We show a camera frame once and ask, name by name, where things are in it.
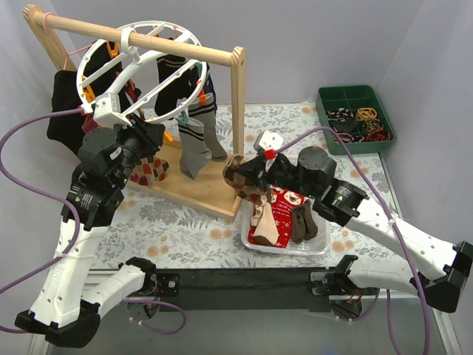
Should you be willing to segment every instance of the white wall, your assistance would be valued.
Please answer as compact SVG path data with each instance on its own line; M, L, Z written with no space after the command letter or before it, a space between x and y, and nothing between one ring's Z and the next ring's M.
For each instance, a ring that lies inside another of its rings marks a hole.
M58 14L119 27L164 20L204 46L247 49L247 103L315 99L328 84L377 86L422 0L51 0ZM90 38L71 35L77 47ZM228 68L213 66L220 103L230 103ZM137 76L156 85L155 65Z
M0 0L0 135L16 124L51 112L55 68L23 19L28 1ZM48 0L35 0L46 11ZM62 36L72 48L69 36ZM46 138L47 122L14 135L2 154L14 175L43 189L65 195L76 158ZM23 190L0 176L0 285L17 279L50 260L59 236L59 203ZM28 309L44 281L40 274L0 296L0 323L13 327L16 314ZM27 354L31 335L0 332L0 354Z
M473 3L425 0L378 92L398 142L386 153L405 218L439 238L473 243ZM455 333L473 351L473 280Z

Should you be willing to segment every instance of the green plastic organizer box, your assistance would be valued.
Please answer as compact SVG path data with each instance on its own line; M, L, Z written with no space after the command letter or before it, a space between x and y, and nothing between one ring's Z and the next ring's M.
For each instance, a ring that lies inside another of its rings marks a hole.
M384 129L391 134L390 141L381 142L361 142L347 143L347 147L352 154L366 154L382 152L394 143L395 133L392 130L389 118L386 116L375 90L368 85L355 85L348 87L321 87L317 96L317 114L322 126L330 127L327 119L327 112L344 107L349 109L356 115L358 109L362 107L371 107L378 113L377 119L380 120ZM346 123L337 123L337 125L352 124L352 121ZM355 134L367 135L360 127L356 128ZM345 151L340 144L333 140L330 132L324 131L325 140L327 142L328 151L333 155L345 155Z

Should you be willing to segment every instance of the floral tablecloth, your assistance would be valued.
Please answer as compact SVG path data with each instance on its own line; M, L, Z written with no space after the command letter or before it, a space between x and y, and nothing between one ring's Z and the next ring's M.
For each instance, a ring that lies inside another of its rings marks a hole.
M175 123L167 123L177 137ZM253 142L263 130L277 132L288 142L319 125L315 104L248 105L245 113L245 151L254 153ZM219 106L217 136L231 151L231 108ZM327 148L323 134L316 134L289 148L287 156L296 157L309 145ZM336 177L360 186L373 197L351 162L335 156ZM368 175L388 204L394 208L386 175L377 154L356 155L358 165ZM241 212L233 223L133 188L124 191L109 232L98 246L94 269L117 268L130 257L150 259L158 268L245 268L335 266L344 254L357 254L374 260L399 261L399 257L374 240L330 224L330 250L322 256L294 257L264 254L246 249L240 240Z

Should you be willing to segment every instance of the pink string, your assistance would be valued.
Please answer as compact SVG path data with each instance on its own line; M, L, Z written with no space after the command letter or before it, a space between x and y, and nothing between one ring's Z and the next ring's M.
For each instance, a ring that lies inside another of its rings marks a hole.
M46 34L51 37L51 39L54 41L54 43L56 43L56 45L58 46L58 48L64 53L65 57L66 57L66 60L64 61L64 66L62 68L62 70L66 70L66 65L67 65L67 59L69 58L69 55L73 55L73 54L76 54L76 53L79 53L83 50L88 50L92 45L89 44L88 46L85 46L83 48L80 48L79 50L75 50L74 52L71 52L71 53L68 53L66 51L66 48L64 48L64 46L62 45L62 43L60 41L57 41L55 36L52 35L52 32L51 30L46 26L46 17L49 16L49 15L54 15L56 16L55 13L45 13L44 14L44 17L43 17L43 29L44 29L44 32L46 32Z

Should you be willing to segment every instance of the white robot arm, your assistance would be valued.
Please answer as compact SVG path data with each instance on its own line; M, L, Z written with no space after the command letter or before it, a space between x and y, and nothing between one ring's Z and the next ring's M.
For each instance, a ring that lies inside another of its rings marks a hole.
M324 219L360 232L405 258L392 222L381 206L366 192L335 178L336 162L316 146L304 148L293 165L276 149L282 138L262 132L254 144L257 156L236 171L262 191L270 185L282 187L314 199L313 210ZM393 214L407 250L418 270L427 303L445 312L455 312L472 267L473 246L454 245L434 238ZM320 282L319 291L350 294L358 288L387 288L417 294L407 263L360 260L346 255Z
M137 159L154 154L162 143L162 125L146 125L131 118L131 127L118 134L112 129L91 131L79 151L80 178L72 182L67 200L75 204L81 217L81 232L74 248L55 264L30 310L21 312L16 326L30 333L45 334L57 346L80 348L89 343L101 318L136 291L154 290L153 263L132 258L109 279L83 293L95 250L112 222L123 199L121 189ZM375 201L356 186L333 177L336 162L320 148L299 153L294 166L281 153L266 159L264 154L242 164L237 171L262 189L269 184L314 198L313 209L323 218L360 232L396 254L404 256L397 237ZM72 239L74 221L64 207L61 236L55 256L60 256ZM454 312L472 266L473 246L458 246L438 240L395 216L419 275L427 302L434 308ZM360 260L346 255L315 284L326 294L351 294L360 288L388 288L417 294L407 263Z

